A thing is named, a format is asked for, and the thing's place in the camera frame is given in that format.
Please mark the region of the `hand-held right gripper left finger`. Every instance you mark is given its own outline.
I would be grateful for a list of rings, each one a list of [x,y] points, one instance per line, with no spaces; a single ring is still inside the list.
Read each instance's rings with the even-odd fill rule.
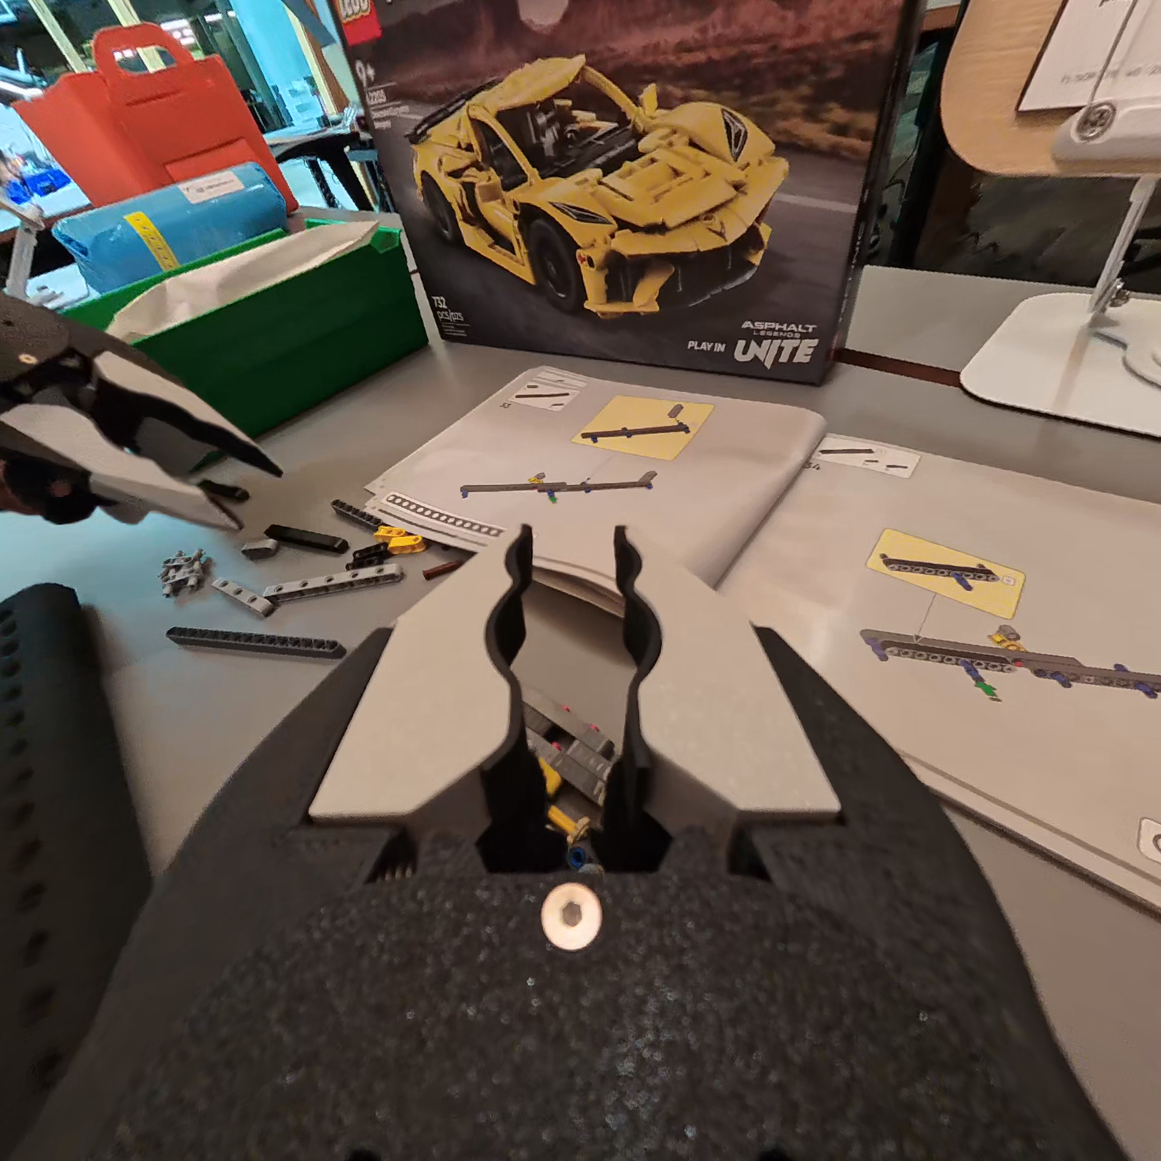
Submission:
[[[317,824],[485,835],[545,820],[513,662],[534,530],[504,533],[403,614],[309,809]]]

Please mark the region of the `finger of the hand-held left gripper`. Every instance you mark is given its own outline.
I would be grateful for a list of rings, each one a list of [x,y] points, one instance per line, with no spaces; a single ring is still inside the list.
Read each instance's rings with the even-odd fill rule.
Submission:
[[[3,450],[79,473],[113,516],[137,523],[163,514],[211,529],[239,531],[241,520],[196,485],[171,477],[158,464],[111,443],[92,420],[55,403],[26,403],[3,414]]]
[[[111,350],[88,356],[67,347],[55,356],[55,383],[96,433],[171,477],[192,477],[221,459],[283,476],[258,443],[149,361]]]

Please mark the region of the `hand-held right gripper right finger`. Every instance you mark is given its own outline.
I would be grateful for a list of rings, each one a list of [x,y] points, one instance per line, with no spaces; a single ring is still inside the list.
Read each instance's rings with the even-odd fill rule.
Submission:
[[[614,534],[634,663],[603,840],[839,819],[837,793],[755,626],[633,526]]]

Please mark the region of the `toy car chassis assembly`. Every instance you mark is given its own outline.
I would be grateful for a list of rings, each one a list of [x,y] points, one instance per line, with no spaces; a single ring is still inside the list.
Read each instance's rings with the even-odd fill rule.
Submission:
[[[527,742],[547,796],[546,828],[565,841],[565,864],[582,876],[605,871],[597,841],[609,778],[620,754],[612,738],[545,693],[523,691]]]

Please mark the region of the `black long holed toy beam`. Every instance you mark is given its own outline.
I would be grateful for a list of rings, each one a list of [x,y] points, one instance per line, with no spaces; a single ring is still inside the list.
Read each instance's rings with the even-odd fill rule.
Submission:
[[[287,637],[239,630],[172,627],[166,638],[188,650],[236,652],[248,656],[338,662],[346,657],[342,643],[312,637]]]

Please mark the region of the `grey building instruction booklet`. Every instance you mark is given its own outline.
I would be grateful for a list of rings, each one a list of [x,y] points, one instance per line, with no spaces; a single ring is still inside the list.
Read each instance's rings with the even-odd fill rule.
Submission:
[[[640,525],[952,805],[1159,910],[1159,507],[547,366],[366,491],[470,551],[530,524],[536,578],[617,614]]]

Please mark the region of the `yellow car toy set box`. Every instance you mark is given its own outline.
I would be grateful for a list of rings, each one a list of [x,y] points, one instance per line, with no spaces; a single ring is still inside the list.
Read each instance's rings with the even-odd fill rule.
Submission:
[[[447,343],[819,386],[924,3],[331,3]]]

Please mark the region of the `white paper bag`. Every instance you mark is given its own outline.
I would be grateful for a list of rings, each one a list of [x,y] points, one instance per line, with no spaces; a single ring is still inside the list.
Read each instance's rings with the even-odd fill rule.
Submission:
[[[379,229],[373,222],[332,222],[176,274],[131,300],[106,332],[125,343],[153,338],[354,254]]]

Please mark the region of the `grey toy connector cluster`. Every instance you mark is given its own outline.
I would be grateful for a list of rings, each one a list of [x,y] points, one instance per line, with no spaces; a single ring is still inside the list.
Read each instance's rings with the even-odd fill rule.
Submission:
[[[202,548],[190,554],[184,551],[175,553],[163,563],[158,575],[163,595],[167,600],[176,600],[183,594],[198,592],[205,583],[212,564],[213,560]]]

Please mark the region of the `blue plastic wrapped roll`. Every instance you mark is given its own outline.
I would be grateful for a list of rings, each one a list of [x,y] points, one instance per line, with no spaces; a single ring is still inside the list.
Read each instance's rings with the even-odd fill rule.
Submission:
[[[104,295],[281,230],[287,219],[270,176],[246,162],[63,218],[52,234]]]

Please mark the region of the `light grey short toy beam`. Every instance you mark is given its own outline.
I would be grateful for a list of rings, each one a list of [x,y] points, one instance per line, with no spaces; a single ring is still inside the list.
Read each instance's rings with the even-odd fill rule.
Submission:
[[[230,601],[239,604],[263,620],[273,617],[277,611],[276,603],[273,603],[258,592],[251,591],[224,577],[216,578],[212,582],[212,588]]]

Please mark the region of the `black short toy beam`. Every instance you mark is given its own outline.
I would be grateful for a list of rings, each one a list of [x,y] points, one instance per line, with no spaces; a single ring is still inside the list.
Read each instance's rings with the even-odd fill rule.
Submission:
[[[338,535],[271,524],[264,536],[277,545],[296,549],[342,557],[351,551],[349,541]]]

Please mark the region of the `orange felt bag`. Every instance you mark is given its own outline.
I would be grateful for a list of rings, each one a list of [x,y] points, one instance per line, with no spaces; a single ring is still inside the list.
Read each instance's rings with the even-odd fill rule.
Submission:
[[[228,67],[196,60],[158,25],[98,31],[95,68],[69,73],[14,112],[95,207],[246,164],[288,213],[299,204]]]

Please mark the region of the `black perforated panel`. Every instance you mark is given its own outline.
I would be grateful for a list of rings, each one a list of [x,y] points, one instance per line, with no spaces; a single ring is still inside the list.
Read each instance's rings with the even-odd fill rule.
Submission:
[[[86,1038],[153,877],[90,617],[72,588],[2,604],[2,1150]]]

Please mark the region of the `printed instruction sheet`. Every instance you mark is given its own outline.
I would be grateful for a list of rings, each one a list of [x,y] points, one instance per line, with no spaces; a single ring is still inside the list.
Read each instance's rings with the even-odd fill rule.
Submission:
[[[1094,101],[1159,96],[1160,4],[1065,2],[1018,110],[1076,110]]]

